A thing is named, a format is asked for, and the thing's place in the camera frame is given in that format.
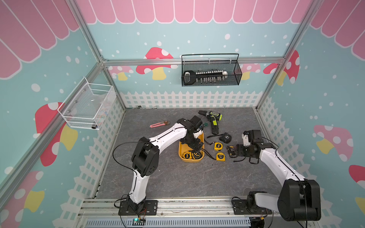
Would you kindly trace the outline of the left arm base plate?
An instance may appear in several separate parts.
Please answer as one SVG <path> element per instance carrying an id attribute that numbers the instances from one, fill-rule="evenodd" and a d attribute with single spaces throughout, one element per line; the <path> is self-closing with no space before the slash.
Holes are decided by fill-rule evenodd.
<path id="1" fill-rule="evenodd" d="M 124 200 L 120 203 L 118 215 L 119 216 L 155 216 L 157 214 L 157 200 L 143 200 L 139 204 L 131 200 Z"/>

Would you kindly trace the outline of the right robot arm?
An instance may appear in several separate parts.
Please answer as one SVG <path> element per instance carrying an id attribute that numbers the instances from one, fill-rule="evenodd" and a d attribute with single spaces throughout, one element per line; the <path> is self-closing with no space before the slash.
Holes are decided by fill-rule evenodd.
<path id="1" fill-rule="evenodd" d="M 248 212 L 268 209 L 278 212 L 286 221 L 319 221 L 321 219 L 320 186 L 295 171 L 278 152 L 278 146 L 260 130 L 242 134 L 243 143 L 235 146 L 238 156 L 265 163 L 281 184 L 279 195 L 251 191 L 246 198 Z"/>

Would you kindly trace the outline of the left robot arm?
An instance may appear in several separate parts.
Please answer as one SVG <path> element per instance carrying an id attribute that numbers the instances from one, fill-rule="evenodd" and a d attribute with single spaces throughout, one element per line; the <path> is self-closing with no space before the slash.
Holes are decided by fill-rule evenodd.
<path id="1" fill-rule="evenodd" d="M 149 139 L 142 137 L 135 142 L 136 148 L 131 157 L 132 167 L 127 167 L 117 161 L 119 165 L 134 172 L 131 191 L 121 198 L 121 203 L 126 203 L 127 208 L 138 216 L 146 212 L 146 187 L 150 175 L 158 167 L 161 152 L 179 141 L 190 148 L 185 153 L 187 157 L 183 156 L 184 159 L 201 160 L 205 155 L 204 143 L 199 139 L 203 129 L 204 124 L 199 117 L 194 116 L 190 120 L 181 118 L 165 132 Z"/>

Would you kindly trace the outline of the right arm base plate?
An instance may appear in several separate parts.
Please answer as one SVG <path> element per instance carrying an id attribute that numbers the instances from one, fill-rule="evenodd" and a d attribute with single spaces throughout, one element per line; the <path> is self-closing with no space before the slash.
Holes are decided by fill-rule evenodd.
<path id="1" fill-rule="evenodd" d="M 246 199 L 232 198 L 231 204 L 235 215 L 272 215 L 272 211 L 269 209 L 261 208 L 256 205 L 248 206 Z"/>

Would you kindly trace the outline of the yellow storage tray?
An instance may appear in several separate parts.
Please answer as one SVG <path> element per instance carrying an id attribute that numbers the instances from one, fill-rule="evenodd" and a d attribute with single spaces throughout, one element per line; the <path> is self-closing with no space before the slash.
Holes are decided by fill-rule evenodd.
<path id="1" fill-rule="evenodd" d="M 191 159 L 188 159 L 187 160 L 187 159 L 184 159 L 183 158 L 183 154 L 185 152 L 191 152 L 192 153 L 192 152 L 197 152 L 197 151 L 194 151 L 193 149 L 191 149 L 190 147 L 188 147 L 187 144 L 182 144 L 181 142 L 179 142 L 179 151 L 178 151 L 178 154 L 179 154 L 180 159 L 182 161 L 184 161 L 184 162 L 197 163 L 197 162 L 200 162 L 203 159 L 203 157 L 205 156 L 205 153 L 204 153 L 203 149 L 204 149 L 204 145 L 203 145 L 202 149 L 199 151 L 199 152 L 202 153 L 202 158 L 201 159 L 195 160 L 195 159 L 191 158 Z"/>

